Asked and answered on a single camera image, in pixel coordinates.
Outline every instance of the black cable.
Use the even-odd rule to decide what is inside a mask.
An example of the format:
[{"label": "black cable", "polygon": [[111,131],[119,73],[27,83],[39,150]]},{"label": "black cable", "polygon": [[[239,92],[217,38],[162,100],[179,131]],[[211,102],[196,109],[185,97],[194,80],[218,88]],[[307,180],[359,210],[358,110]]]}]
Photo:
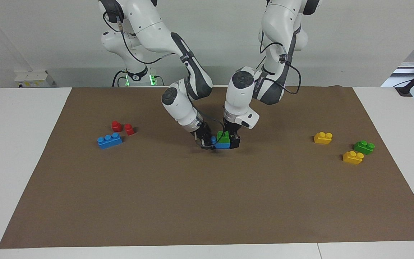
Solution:
[{"label": "black cable", "polygon": [[280,86],[282,89],[284,89],[287,93],[289,93],[289,94],[291,94],[291,95],[297,95],[297,94],[299,93],[300,88],[301,88],[301,73],[299,72],[299,70],[298,70],[298,69],[296,69],[296,67],[292,66],[292,64],[290,64],[290,62],[289,62],[289,61],[286,61],[286,63],[287,63],[287,65],[288,65],[289,67],[291,67],[292,69],[294,69],[294,70],[298,73],[299,83],[298,83],[298,88],[297,88],[297,90],[296,90],[296,92],[295,92],[295,93],[294,93],[294,92],[291,92],[291,91],[289,91],[289,90],[287,90],[287,89],[285,88],[285,86],[281,85],[281,84],[280,84],[279,82],[277,82],[277,81],[274,81],[274,80],[269,79],[269,78],[265,78],[265,80],[268,80],[268,81],[271,81],[271,82],[273,82],[273,83],[277,84],[278,86]]},{"label": "black cable", "polygon": [[260,62],[260,64],[258,64],[258,66],[255,68],[255,69],[258,69],[260,66],[261,66],[261,64],[263,64],[263,61],[266,59],[266,56],[263,58],[263,60]]},{"label": "black cable", "polygon": [[106,23],[106,25],[108,25],[108,27],[110,27],[113,31],[115,31],[115,32],[119,32],[118,30],[116,30],[115,28],[113,28],[107,21],[106,21],[106,19],[105,19],[105,16],[106,16],[106,12],[105,13],[103,13],[103,20],[105,21],[105,23]]},{"label": "black cable", "polygon": [[166,84],[164,83],[164,79],[161,76],[155,76],[155,78],[160,78],[162,81],[162,85],[165,86]]},{"label": "black cable", "polygon": [[195,105],[194,105],[194,103],[193,103],[193,101],[191,100],[191,98],[189,98],[189,94],[187,95],[187,97],[188,97],[188,100],[189,100],[189,102],[191,103],[191,105],[202,115],[202,117],[204,117],[204,118],[207,118],[207,119],[209,119],[209,120],[212,120],[212,121],[214,121],[214,122],[216,122],[216,123],[218,123],[218,124],[220,124],[221,125],[221,127],[222,127],[222,129],[223,129],[223,134],[221,135],[221,137],[219,138],[219,139],[217,139],[217,141],[215,142],[215,143],[212,143],[211,145],[209,145],[209,146],[204,146],[204,145],[202,145],[202,144],[200,144],[199,142],[197,142],[197,139],[196,140],[194,140],[194,142],[196,142],[196,144],[198,145],[198,146],[200,146],[201,148],[204,148],[204,149],[210,149],[210,148],[212,148],[212,147],[214,147],[217,143],[219,143],[220,142],[220,140],[222,140],[223,139],[223,137],[225,137],[225,134],[226,134],[226,132],[225,132],[225,125],[221,122],[221,121],[219,121],[219,120],[217,120],[217,119],[214,119],[214,118],[212,118],[212,117],[210,117],[210,116],[208,116],[207,114],[205,114],[205,113],[203,113],[201,110],[199,110]]},{"label": "black cable", "polygon": [[118,87],[119,87],[119,81],[120,81],[121,79],[125,79],[125,80],[127,80],[127,77],[120,77],[120,78],[118,79]]},{"label": "black cable", "polygon": [[135,56],[133,55],[132,51],[130,51],[129,46],[127,45],[127,41],[125,41],[125,36],[124,36],[124,33],[123,33],[123,32],[121,32],[121,34],[122,34],[122,39],[124,40],[125,47],[127,48],[127,51],[128,51],[128,52],[132,55],[132,57],[133,57],[136,61],[138,61],[138,62],[140,62],[140,63],[143,63],[143,64],[154,64],[154,63],[158,62],[159,60],[161,60],[161,59],[163,59],[163,58],[165,58],[165,57],[168,57],[168,56],[171,56],[171,55],[175,55],[175,53],[170,53],[170,54],[166,54],[166,55],[164,55],[164,56],[160,57],[159,59],[156,59],[156,60],[155,60],[155,61],[153,61],[153,62],[143,62],[143,61],[141,61],[140,59],[137,59],[137,57],[135,57]]},{"label": "black cable", "polygon": [[265,38],[265,32],[264,31],[261,31],[261,43],[260,43],[260,54],[263,54],[263,52],[265,52],[266,51],[266,49],[268,49],[270,46],[272,46],[272,45],[279,45],[279,46],[281,46],[282,47],[282,49],[284,49],[284,52],[286,53],[286,49],[284,48],[284,45],[282,45],[281,43],[279,43],[279,42],[273,42],[273,43],[270,43],[268,46],[266,46],[263,50],[262,50],[262,48],[263,48],[263,39]]},{"label": "black cable", "polygon": [[401,84],[403,84],[403,83],[408,83],[408,82],[411,82],[412,80],[413,80],[413,79],[408,80],[408,81],[405,81],[405,82],[398,83],[398,84],[394,85],[392,88],[395,88],[396,86],[399,86],[399,85],[401,85]]},{"label": "black cable", "polygon": [[113,84],[111,85],[111,87],[114,87],[115,86],[116,79],[118,78],[118,75],[119,74],[122,74],[122,73],[125,73],[125,71],[124,70],[120,70],[119,72],[116,73],[115,78],[113,78]]}]

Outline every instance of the white table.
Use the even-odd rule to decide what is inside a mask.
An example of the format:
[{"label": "white table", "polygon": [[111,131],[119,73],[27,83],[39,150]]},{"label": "white table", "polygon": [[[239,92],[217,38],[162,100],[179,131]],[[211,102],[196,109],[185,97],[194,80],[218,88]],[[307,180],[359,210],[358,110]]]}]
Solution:
[{"label": "white table", "polygon": [[[0,89],[0,240],[70,91]],[[414,192],[414,100],[391,88],[355,88],[355,92]],[[414,259],[414,241],[0,249],[0,258]]]}]

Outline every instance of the green led light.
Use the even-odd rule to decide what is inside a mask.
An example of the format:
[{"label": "green led light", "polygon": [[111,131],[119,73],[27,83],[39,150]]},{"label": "green led light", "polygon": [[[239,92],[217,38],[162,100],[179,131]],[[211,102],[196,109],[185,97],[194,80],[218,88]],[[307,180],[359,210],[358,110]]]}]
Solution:
[{"label": "green led light", "polygon": [[125,85],[126,86],[130,86],[130,83],[129,83],[129,75],[125,75],[125,80],[126,80]]},{"label": "green led light", "polygon": [[152,75],[149,76],[149,80],[151,81],[151,85],[152,86],[157,85],[157,80]]}]

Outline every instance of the black cable clip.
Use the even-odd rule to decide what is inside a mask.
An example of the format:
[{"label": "black cable clip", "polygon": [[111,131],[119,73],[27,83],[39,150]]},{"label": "black cable clip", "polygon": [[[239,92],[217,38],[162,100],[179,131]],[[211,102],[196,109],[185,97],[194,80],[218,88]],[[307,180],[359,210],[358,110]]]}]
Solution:
[{"label": "black cable clip", "polygon": [[180,57],[180,60],[181,60],[181,62],[185,63],[186,61],[188,61],[189,59],[191,59],[193,57],[194,57],[194,53],[192,51],[189,51],[184,56]]},{"label": "black cable clip", "polygon": [[287,62],[287,55],[286,54],[279,55],[279,62],[281,64],[284,64],[285,62]]}]

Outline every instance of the green lego brick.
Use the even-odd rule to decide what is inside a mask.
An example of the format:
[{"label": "green lego brick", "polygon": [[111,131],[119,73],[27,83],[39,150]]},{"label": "green lego brick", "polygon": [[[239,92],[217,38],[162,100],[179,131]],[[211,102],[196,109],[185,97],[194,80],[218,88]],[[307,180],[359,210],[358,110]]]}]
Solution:
[{"label": "green lego brick", "polygon": [[375,150],[375,145],[373,143],[367,143],[363,140],[354,145],[354,150],[362,154],[369,155]]},{"label": "green lego brick", "polygon": [[223,135],[223,131],[219,131],[218,134],[217,134],[217,139],[220,140],[220,141],[218,141],[218,143],[220,143],[220,144],[230,144],[230,132],[226,131],[225,135],[223,136],[222,139],[220,139],[221,135]]}]

